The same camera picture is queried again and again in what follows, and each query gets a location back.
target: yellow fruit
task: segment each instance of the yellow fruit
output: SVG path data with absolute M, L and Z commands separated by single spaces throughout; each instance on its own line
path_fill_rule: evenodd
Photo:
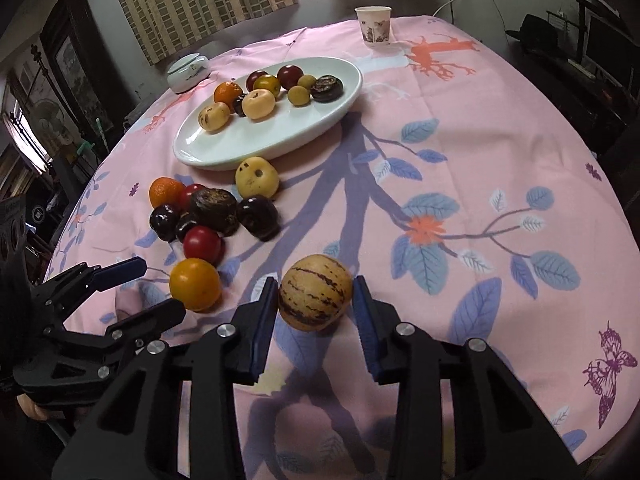
M 353 295 L 353 277 L 340 262 L 312 254 L 291 266 L 282 279 L 278 309 L 303 332 L 322 330 L 344 314 Z
M 298 80 L 298 86 L 303 86 L 307 90 L 309 90 L 315 84 L 316 78 L 310 74 L 305 74 Z
M 257 89 L 242 99 L 242 111 L 244 114 L 257 121 L 273 112 L 276 107 L 276 98 L 266 89 Z
M 216 268 L 205 260 L 187 258 L 177 264 L 169 276 L 169 290 L 174 300 L 187 310 L 208 310 L 220 298 L 222 284 Z
M 271 198 L 276 194 L 279 185 L 278 172 L 260 156 L 251 156 L 242 161 L 236 170 L 236 186 L 242 198 L 253 195 Z
M 311 101 L 311 94 L 309 93 L 309 90 L 303 86 L 294 86 L 289 90 L 287 96 L 289 97 L 291 104 L 294 106 L 304 106 L 309 104 L 309 101 Z
M 224 103 L 214 103 L 204 107 L 198 114 L 200 127 L 206 132 L 215 132 L 226 124 L 231 115 L 231 110 Z
M 277 99 L 280 95 L 282 85 L 280 84 L 280 81 L 276 76 L 267 74 L 261 75 L 258 79 L 255 80 L 254 90 L 258 90 L 260 88 L 268 90 Z

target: table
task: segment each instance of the table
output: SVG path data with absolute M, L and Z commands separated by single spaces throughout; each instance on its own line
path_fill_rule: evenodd
M 167 297 L 182 255 L 149 231 L 154 179 L 235 192 L 233 172 L 194 170 L 172 153 L 178 127 L 218 83 L 298 57 L 342 57 L 364 74 L 362 96 L 339 125 L 273 161 L 281 234 L 228 238 L 220 309 L 188 312 L 164 338 L 198 338 L 255 299 L 266 277 L 329 254 L 434 338 L 487 339 L 584 460 L 640 397 L 640 258 L 622 208 L 575 130 L 507 62 L 439 19 L 399 18 L 392 31 L 391 45 L 372 49 L 357 22 L 297 30 L 231 50 L 193 91 L 162 95 L 98 168 L 49 269 L 139 255 L 148 273 L 94 295 L 66 325 L 103 333 Z M 259 384 L 236 391 L 248 478 L 379 478 L 396 395 L 373 383 L 348 316 L 317 335 L 278 318 Z M 187 405 L 185 396 L 182 471 Z

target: wall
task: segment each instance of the wall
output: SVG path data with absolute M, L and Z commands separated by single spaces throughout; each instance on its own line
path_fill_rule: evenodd
M 22 44 L 42 28 L 49 11 L 57 0 L 25 0 L 0 38 L 0 66 L 11 65 Z M 222 30 L 209 42 L 192 46 L 185 52 L 200 51 L 213 57 L 230 48 L 245 46 L 253 41 L 279 36 L 300 27 L 317 27 L 340 20 L 354 18 L 353 7 L 367 4 L 387 4 L 394 8 L 395 16 L 431 14 L 447 0 L 300 0 L 297 6 L 289 7 L 251 22 Z M 500 8 L 507 29 L 519 29 L 524 16 L 530 12 L 546 18 L 547 10 L 560 7 L 575 15 L 573 0 L 495 0 Z M 89 0 L 95 21 L 102 34 L 107 50 L 126 88 L 137 98 L 157 95 L 164 91 L 164 70 L 171 60 L 155 67 L 146 62 L 142 51 L 129 28 L 117 0 Z M 458 0 L 454 4 L 456 25 L 488 47 L 508 58 L 509 45 L 505 38 L 502 21 L 492 0 Z M 441 11 L 440 17 L 450 20 L 449 7 Z

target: human hand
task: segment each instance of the human hand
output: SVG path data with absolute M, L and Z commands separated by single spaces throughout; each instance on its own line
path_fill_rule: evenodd
M 27 394 L 21 394 L 17 397 L 18 404 L 22 408 L 24 414 L 33 420 L 44 422 L 49 419 L 51 414 L 33 402 Z

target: tangerine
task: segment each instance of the tangerine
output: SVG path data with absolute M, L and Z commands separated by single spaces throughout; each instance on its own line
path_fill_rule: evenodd
M 156 178 L 149 186 L 149 201 L 154 209 L 162 204 L 171 204 L 178 207 L 180 196 L 185 185 L 168 176 Z
M 218 85 L 216 91 L 213 92 L 213 102 L 224 103 L 229 107 L 229 110 L 234 110 L 234 101 L 237 97 L 243 94 L 242 88 L 238 83 L 233 81 L 225 81 Z

